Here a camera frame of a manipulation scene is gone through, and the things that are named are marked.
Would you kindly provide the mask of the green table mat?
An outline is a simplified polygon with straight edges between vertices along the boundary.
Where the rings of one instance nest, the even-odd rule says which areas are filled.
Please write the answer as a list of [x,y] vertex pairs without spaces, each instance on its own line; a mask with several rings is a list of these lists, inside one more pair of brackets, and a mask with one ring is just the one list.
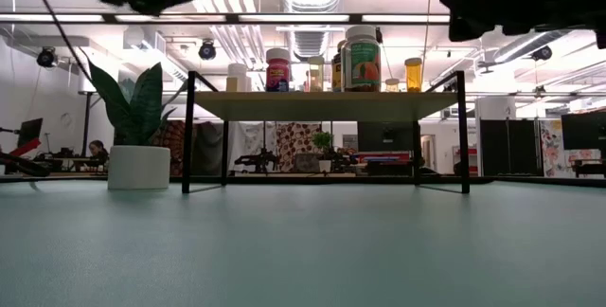
[[0,307],[606,307],[606,189],[0,185]]

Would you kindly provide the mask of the black cabinet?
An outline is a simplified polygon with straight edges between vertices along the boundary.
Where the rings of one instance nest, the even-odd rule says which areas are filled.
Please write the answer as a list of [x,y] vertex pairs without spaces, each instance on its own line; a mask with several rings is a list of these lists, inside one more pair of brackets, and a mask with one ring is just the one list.
[[537,124],[531,119],[482,119],[479,124],[483,176],[542,176]]

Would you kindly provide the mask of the dark bottle yellow label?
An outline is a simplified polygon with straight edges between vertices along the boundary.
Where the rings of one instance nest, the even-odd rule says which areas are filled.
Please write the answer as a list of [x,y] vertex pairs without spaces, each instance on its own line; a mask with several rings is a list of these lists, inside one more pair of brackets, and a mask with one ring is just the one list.
[[342,40],[337,44],[336,54],[331,60],[331,89],[333,92],[342,91],[342,47],[346,41]]

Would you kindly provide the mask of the pale green pill vial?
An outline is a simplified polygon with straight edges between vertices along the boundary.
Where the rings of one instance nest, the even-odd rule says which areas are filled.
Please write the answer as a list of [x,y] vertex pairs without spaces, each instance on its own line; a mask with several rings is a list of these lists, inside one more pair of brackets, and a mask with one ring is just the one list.
[[321,56],[312,56],[308,60],[309,64],[309,91],[324,91],[324,58]]

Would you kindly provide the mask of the wooden shelf black metal legs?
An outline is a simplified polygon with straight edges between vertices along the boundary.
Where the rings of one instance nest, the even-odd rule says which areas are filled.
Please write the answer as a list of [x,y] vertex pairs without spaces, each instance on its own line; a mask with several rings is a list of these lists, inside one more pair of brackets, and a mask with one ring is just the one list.
[[412,124],[414,136],[413,183],[421,185],[419,120],[452,104],[457,105],[461,151],[460,193],[471,189],[466,118],[465,74],[455,71],[425,92],[224,92],[196,71],[187,73],[183,194],[192,193],[191,156],[194,106],[199,105],[223,121],[222,168],[217,188],[227,184],[227,152],[231,121],[403,121]]

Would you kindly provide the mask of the small green background plant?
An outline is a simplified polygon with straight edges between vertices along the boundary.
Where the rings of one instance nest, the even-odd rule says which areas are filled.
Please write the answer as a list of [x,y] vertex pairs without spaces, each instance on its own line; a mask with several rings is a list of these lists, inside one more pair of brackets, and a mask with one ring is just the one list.
[[332,139],[332,134],[328,132],[318,132],[312,136],[313,145],[320,151],[320,160],[332,159]]

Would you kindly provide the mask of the green label gummy jar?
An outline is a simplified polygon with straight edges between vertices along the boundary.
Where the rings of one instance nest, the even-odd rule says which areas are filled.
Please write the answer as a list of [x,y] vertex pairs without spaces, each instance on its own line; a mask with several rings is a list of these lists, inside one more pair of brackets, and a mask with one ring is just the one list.
[[375,27],[354,26],[346,31],[346,39],[341,46],[341,65],[343,91],[381,91],[381,48]]

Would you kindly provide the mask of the red dotted hanging cloth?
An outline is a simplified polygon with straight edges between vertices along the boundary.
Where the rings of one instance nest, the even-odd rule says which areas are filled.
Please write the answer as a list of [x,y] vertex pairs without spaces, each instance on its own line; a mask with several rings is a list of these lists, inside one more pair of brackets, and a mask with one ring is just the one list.
[[276,126],[276,148],[280,172],[293,172],[297,154],[318,154],[312,137],[321,131],[319,123],[280,122]]

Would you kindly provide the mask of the floral hanging cloth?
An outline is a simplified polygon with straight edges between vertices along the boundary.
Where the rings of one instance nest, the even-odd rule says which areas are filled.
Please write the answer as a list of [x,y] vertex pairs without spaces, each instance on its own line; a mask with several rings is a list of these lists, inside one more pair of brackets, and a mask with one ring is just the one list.
[[545,177],[561,178],[566,175],[561,121],[541,120],[540,137]]

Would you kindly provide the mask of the black wall screen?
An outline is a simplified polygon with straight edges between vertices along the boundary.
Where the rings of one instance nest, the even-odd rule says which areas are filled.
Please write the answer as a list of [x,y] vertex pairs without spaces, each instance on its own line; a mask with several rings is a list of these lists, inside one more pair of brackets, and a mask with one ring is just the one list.
[[561,125],[565,150],[606,150],[606,112],[563,115]]

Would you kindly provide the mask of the green snake plant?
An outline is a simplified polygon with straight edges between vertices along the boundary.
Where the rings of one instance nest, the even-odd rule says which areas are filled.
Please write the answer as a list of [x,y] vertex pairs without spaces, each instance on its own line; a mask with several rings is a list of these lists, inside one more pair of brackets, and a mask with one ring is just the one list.
[[131,98],[126,99],[119,83],[89,57],[86,59],[90,82],[105,102],[107,117],[115,129],[115,144],[150,146],[173,112],[173,109],[164,112],[162,64],[156,63],[142,72],[134,83]]

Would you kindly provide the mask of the white plant pot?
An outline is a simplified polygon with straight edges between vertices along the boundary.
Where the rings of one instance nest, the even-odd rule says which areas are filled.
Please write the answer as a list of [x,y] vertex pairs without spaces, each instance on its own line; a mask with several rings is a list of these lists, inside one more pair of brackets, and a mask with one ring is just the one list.
[[164,190],[169,176],[168,148],[115,145],[110,150],[109,190]]

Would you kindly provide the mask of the amber pill vial white cap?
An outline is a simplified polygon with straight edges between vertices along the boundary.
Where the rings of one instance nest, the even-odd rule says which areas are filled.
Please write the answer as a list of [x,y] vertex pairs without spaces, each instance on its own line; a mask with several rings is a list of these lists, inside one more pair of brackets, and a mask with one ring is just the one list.
[[420,92],[422,87],[422,59],[409,58],[404,62],[406,90]]

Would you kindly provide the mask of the white plastic medicine bottle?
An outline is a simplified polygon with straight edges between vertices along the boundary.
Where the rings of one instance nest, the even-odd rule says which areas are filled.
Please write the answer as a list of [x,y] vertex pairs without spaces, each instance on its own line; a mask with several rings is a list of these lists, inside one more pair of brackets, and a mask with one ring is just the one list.
[[226,91],[250,92],[251,79],[247,75],[247,66],[241,63],[231,63],[227,68]]

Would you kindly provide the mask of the pink label medicine bottle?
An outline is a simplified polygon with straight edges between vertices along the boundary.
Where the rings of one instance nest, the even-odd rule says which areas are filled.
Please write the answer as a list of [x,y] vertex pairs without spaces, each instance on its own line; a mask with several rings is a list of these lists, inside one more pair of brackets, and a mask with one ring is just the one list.
[[266,51],[266,92],[288,92],[290,88],[290,53],[283,48]]

